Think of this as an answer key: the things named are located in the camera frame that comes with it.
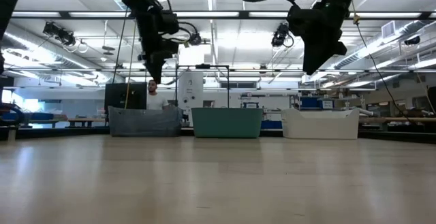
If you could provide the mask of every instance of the table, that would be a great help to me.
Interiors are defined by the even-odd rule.
[[[436,118],[408,118],[412,122],[436,123]],[[407,118],[366,118],[360,117],[359,123],[389,123],[389,122],[408,122]]]
[[[50,120],[33,120],[33,119],[31,119],[31,120],[23,121],[23,123],[21,123],[23,125],[20,127],[31,129],[32,126],[30,126],[29,124],[32,123],[32,124],[40,124],[40,125],[52,125],[52,128],[54,129],[56,127],[56,123],[61,122],[61,121],[64,121],[64,120],[62,120],[62,119],[50,119]]]
[[[93,122],[106,122],[104,118],[69,118],[69,126],[66,128],[75,128],[76,123],[82,123],[82,127],[92,127]]]

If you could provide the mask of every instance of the air duct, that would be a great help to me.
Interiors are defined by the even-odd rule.
[[[371,39],[365,40],[368,50],[363,43],[353,48],[347,57],[334,64],[335,69],[341,69],[355,61],[363,59],[369,54],[373,54],[393,42],[403,41],[415,35],[419,30],[429,26],[432,20],[415,20],[413,22],[406,20],[395,20],[388,23],[388,28]]]
[[[28,32],[13,24],[9,24],[3,37],[3,48],[21,49],[21,50],[35,50],[38,49],[38,53],[41,52],[41,58],[53,59],[61,61],[64,65],[72,67],[73,65],[78,68],[86,69],[100,69],[99,65],[88,61],[76,54],[69,53],[68,51],[56,46],[44,39]],[[102,73],[106,77],[110,78],[108,82],[112,82],[112,73]],[[115,76],[115,82],[125,82],[125,79],[119,75]]]

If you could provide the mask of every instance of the gray bin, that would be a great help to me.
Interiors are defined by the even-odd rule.
[[[109,107],[111,136],[174,137],[181,132],[183,111],[133,110]]]

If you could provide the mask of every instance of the white bin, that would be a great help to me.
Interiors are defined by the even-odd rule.
[[[359,128],[359,109],[343,112],[281,112],[283,136],[292,139],[355,140]]]

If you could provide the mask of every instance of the fluorescent light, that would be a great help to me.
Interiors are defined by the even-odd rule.
[[[357,89],[350,89],[350,91],[376,91],[377,89],[364,89],[364,88],[357,88]]]
[[[347,87],[359,87],[359,86],[364,86],[371,83],[371,81],[360,81],[360,82],[354,82],[351,84],[348,84]]]
[[[84,78],[79,78],[76,76],[62,76],[62,80],[65,80],[67,82],[73,83],[73,84],[79,84],[79,85],[83,85],[83,86],[95,86],[96,84],[90,80],[84,79]]]
[[[328,87],[332,87],[333,85],[335,85],[335,82],[328,82],[322,85],[323,88],[328,88]]]
[[[427,61],[421,61],[419,63],[416,63],[415,65],[410,65],[408,67],[409,70],[414,70],[414,69],[419,69],[419,68],[423,68],[423,67],[428,67],[431,65],[436,65],[436,59],[431,59],[431,60],[427,60]]]
[[[402,17],[418,17],[421,15],[420,12],[357,12],[361,18],[365,17],[391,17],[391,18],[402,18]]]
[[[281,17],[286,18],[287,12],[249,12],[249,17]]]
[[[399,74],[395,74],[395,75],[387,76],[387,77],[384,77],[384,78],[380,78],[379,80],[377,80],[377,82],[382,82],[383,80],[384,80],[384,81],[388,81],[388,80],[391,80],[391,79],[393,79],[393,78],[395,78],[395,77],[398,77],[398,76],[399,76]]]
[[[61,17],[59,12],[14,12],[12,17]]]
[[[118,18],[124,17],[125,12],[70,12],[69,15],[71,17],[108,17],[108,18]]]
[[[11,74],[18,74],[21,76],[26,76],[28,78],[38,78],[38,76],[36,76],[35,74],[32,74],[31,72],[28,71],[8,71]]]
[[[178,17],[239,17],[239,12],[175,12]]]

